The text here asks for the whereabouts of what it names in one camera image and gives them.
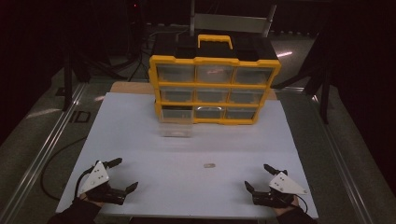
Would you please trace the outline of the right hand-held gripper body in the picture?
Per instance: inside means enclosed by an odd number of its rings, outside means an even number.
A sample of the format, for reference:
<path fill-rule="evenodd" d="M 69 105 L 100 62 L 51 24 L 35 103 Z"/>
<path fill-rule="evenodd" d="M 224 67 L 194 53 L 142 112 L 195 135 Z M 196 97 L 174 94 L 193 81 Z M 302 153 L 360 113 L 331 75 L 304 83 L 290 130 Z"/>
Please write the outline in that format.
<path fill-rule="evenodd" d="M 252 201 L 255 205 L 273 208 L 287 208 L 292 206 L 294 197 L 306 195 L 308 191 L 293 181 L 285 173 L 280 172 L 269 183 L 268 192 L 260 192 L 251 188 Z"/>

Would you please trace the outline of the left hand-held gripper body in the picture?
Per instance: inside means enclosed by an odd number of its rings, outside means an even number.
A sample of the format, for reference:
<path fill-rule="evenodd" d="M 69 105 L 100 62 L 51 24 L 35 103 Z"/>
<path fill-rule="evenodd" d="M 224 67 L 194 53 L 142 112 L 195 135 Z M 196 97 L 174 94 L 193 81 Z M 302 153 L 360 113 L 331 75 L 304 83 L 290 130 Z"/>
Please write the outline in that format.
<path fill-rule="evenodd" d="M 91 201 L 123 205 L 126 195 L 123 190 L 110 187 L 109 175 L 103 161 L 98 161 L 90 168 L 88 175 L 79 193 L 85 193 Z"/>

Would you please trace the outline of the person's left hand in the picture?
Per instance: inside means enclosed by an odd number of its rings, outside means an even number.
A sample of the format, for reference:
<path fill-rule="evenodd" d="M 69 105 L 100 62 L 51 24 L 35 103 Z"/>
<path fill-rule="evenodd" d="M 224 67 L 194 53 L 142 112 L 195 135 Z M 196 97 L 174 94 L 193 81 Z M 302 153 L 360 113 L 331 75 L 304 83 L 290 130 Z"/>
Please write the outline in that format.
<path fill-rule="evenodd" d="M 80 194 L 78 197 L 82 201 L 95 204 L 96 206 L 99 206 L 99 207 L 103 207 L 104 206 L 104 203 L 102 203 L 102 202 L 91 201 L 85 193 Z"/>

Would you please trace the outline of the person's right hand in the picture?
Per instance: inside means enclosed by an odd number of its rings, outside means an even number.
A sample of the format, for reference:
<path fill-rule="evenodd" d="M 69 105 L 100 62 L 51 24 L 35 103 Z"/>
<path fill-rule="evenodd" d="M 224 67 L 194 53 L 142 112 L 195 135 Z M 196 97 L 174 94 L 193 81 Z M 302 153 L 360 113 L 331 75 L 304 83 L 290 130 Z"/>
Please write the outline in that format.
<path fill-rule="evenodd" d="M 298 199 L 294 198 L 293 202 L 289 206 L 285 208 L 274 208 L 273 211 L 275 212 L 276 216 L 279 217 L 299 207 L 300 205 Z"/>

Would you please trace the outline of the clear plastic drawer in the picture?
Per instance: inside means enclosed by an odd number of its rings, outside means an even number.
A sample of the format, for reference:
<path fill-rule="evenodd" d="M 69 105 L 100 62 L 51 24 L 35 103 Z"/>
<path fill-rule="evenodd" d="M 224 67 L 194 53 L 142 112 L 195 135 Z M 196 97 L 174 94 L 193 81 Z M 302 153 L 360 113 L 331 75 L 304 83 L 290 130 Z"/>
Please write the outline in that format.
<path fill-rule="evenodd" d="M 164 105 L 159 122 L 162 137 L 190 137 L 193 124 L 192 107 Z"/>

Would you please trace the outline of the black tripod stand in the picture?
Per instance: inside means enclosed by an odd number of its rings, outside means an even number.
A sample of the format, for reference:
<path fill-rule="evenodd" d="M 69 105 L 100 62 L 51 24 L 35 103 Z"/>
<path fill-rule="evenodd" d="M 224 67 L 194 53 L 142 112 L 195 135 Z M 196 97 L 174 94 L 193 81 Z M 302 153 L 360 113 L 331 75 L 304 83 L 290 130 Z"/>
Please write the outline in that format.
<path fill-rule="evenodd" d="M 116 80 L 124 80 L 124 77 L 113 72 L 109 67 L 101 65 L 99 62 L 92 60 L 89 56 L 77 50 L 77 47 L 70 39 L 70 35 L 63 29 L 59 31 L 58 43 L 63 53 L 64 58 L 64 107 L 63 111 L 66 111 L 71 107 L 73 102 L 73 84 L 72 74 L 77 75 L 78 80 L 86 83 L 90 80 L 91 76 L 88 71 L 84 68 L 84 64 L 100 70 L 106 75 L 115 78 Z"/>
<path fill-rule="evenodd" d="M 328 124 L 328 103 L 330 95 L 331 71 L 329 61 L 331 53 L 326 49 L 326 35 L 319 32 L 308 51 L 298 73 L 285 81 L 272 85 L 273 89 L 284 89 L 289 85 L 308 77 L 303 89 L 306 95 L 314 96 L 321 91 L 319 100 L 319 115 L 325 124 Z"/>

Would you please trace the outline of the yellow and black drawer cabinet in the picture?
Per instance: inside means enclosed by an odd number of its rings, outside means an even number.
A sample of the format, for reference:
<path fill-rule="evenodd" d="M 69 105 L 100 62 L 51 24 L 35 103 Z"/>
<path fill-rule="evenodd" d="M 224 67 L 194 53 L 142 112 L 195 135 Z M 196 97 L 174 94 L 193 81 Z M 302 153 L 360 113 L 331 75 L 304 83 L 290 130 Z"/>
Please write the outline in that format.
<path fill-rule="evenodd" d="M 255 123 L 281 63 L 266 37 L 156 37 L 149 82 L 161 122 Z"/>

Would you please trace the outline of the aluminium floor rail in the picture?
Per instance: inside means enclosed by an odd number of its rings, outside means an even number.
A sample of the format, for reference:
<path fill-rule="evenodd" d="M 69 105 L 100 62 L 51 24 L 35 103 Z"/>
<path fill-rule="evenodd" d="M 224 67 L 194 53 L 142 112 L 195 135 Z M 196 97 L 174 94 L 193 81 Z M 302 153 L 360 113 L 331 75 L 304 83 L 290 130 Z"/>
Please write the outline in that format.
<path fill-rule="evenodd" d="M 22 205 L 33 185 L 38 179 L 41 171 L 43 170 L 44 164 L 50 157 L 50 153 L 55 148 L 60 136 L 62 135 L 65 126 L 67 125 L 72 113 L 74 112 L 78 102 L 85 91 L 87 83 L 79 83 L 75 91 L 72 94 L 70 105 L 63 111 L 60 117 L 54 124 L 49 136 L 46 141 L 37 152 L 35 158 L 27 168 L 26 172 L 21 178 L 20 183 L 16 187 L 16 190 L 8 200 L 5 208 L 0 213 L 0 224 L 12 224 L 16 215 L 19 213 Z"/>
<path fill-rule="evenodd" d="M 312 109 L 316 113 L 315 118 L 318 121 L 318 125 L 323 130 L 325 139 L 330 146 L 330 152 L 332 154 L 332 158 L 334 160 L 334 165 L 340 178 L 343 182 L 344 188 L 346 189 L 346 194 L 348 199 L 351 202 L 351 205 L 356 213 L 356 217 L 360 224 L 374 224 L 374 220 L 367 209 L 363 198 L 361 197 L 361 193 L 356 182 L 353 179 L 352 174 L 347 168 L 347 164 L 341 154 L 339 147 L 337 146 L 335 139 L 332 135 L 330 127 L 324 123 L 319 114 L 319 101 L 316 95 L 309 96 L 308 102 L 311 105 Z"/>

